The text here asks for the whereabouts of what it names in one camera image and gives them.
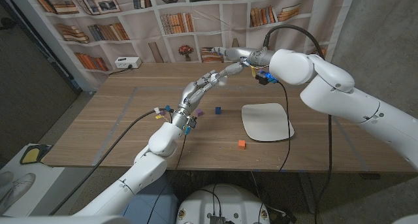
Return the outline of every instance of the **electrical outlet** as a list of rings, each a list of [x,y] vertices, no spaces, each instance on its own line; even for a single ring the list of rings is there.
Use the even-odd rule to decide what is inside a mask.
[[[132,65],[132,68],[138,68],[141,63],[139,57],[118,57],[115,61],[116,67],[121,69],[128,68],[129,65]]]

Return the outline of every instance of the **bookshelf backdrop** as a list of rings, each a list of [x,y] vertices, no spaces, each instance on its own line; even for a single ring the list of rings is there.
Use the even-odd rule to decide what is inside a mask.
[[[260,48],[275,25],[311,32],[330,61],[352,0],[28,0],[78,70],[98,89],[120,56],[144,63],[224,62],[214,46]],[[275,32],[271,50],[312,53],[313,44],[289,29]]]

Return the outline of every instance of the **flower vase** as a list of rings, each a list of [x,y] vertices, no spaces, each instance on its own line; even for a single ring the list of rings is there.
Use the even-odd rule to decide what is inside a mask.
[[[185,61],[191,61],[191,58],[190,58],[189,54],[185,55]]]

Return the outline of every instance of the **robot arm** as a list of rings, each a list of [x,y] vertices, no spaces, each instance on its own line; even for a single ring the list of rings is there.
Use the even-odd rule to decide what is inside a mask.
[[[343,117],[384,141],[418,170],[418,120],[407,113],[354,88],[354,79],[343,69],[324,61],[317,55],[290,50],[252,50],[248,48],[218,49],[232,57],[245,55],[253,66],[269,65],[275,78],[288,84],[304,84],[300,93],[310,108]]]
[[[148,145],[135,157],[134,165],[116,182],[93,199],[74,216],[111,216],[120,211],[141,189],[160,178],[167,169],[165,158],[174,154],[176,139],[188,133],[196,124],[192,113],[203,95],[216,84],[226,83],[226,77],[238,74],[244,67],[232,64],[220,73],[211,71],[184,89],[177,111],[173,113],[172,123],[165,122],[148,141]]]

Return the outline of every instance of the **shoe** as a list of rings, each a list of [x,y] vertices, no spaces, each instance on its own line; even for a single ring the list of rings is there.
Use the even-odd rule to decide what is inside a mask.
[[[13,182],[12,190],[0,201],[0,215],[3,215],[12,204],[29,191],[35,178],[33,173],[28,173]]]
[[[0,200],[13,188],[13,172],[0,174]]]

